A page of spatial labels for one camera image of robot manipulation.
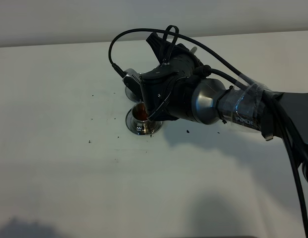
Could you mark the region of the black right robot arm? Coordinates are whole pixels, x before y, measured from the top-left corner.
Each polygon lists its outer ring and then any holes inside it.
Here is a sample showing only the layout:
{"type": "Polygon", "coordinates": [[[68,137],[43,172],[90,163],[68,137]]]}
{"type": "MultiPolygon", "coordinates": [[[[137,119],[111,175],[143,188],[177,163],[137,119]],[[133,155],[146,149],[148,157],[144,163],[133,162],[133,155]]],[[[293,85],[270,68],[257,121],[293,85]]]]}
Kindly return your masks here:
{"type": "Polygon", "coordinates": [[[308,182],[308,93],[270,91],[241,73],[233,78],[156,33],[146,41],[159,61],[141,76],[150,120],[221,120],[260,131],[266,140],[282,138],[308,182]]]}

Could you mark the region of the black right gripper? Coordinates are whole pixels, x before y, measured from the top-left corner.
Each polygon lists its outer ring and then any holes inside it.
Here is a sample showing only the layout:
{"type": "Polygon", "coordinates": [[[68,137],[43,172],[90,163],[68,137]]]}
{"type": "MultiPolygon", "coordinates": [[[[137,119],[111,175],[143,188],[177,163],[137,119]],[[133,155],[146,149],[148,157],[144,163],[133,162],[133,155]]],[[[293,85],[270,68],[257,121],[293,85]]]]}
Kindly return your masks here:
{"type": "MultiPolygon", "coordinates": [[[[171,42],[152,32],[146,42],[159,63],[166,58],[171,42]]],[[[174,45],[168,65],[158,66],[141,75],[141,93],[150,121],[185,119],[196,121],[191,99],[201,78],[193,75],[202,63],[183,44],[174,45]]]]}

